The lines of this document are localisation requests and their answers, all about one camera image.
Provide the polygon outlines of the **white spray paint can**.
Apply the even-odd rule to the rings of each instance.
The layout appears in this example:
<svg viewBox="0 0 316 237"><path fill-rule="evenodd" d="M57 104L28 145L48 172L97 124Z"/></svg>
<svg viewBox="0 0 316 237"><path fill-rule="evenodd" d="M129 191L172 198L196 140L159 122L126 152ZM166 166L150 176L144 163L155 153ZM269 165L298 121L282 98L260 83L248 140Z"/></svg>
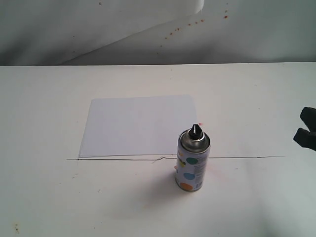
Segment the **white spray paint can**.
<svg viewBox="0 0 316 237"><path fill-rule="evenodd" d="M182 132L178 138L175 181L187 192L203 186L211 141L198 124Z"/></svg>

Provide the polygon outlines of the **white paper sheet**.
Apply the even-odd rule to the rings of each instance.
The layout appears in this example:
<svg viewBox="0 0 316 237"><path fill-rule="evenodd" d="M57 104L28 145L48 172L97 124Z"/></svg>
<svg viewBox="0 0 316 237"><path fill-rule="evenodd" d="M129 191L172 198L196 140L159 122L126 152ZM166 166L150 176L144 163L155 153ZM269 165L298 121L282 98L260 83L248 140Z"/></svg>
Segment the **white paper sheet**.
<svg viewBox="0 0 316 237"><path fill-rule="evenodd" d="M93 99L79 158L174 155L197 122L190 95Z"/></svg>

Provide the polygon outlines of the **white backdrop sheet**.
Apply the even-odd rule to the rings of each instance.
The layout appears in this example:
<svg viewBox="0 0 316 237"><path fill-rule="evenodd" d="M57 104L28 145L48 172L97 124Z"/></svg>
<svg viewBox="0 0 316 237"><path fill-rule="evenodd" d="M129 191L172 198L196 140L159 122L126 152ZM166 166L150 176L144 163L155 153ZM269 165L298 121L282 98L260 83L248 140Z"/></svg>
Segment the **white backdrop sheet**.
<svg viewBox="0 0 316 237"><path fill-rule="evenodd" d="M0 3L3 66L315 59L313 0L3 0Z"/></svg>

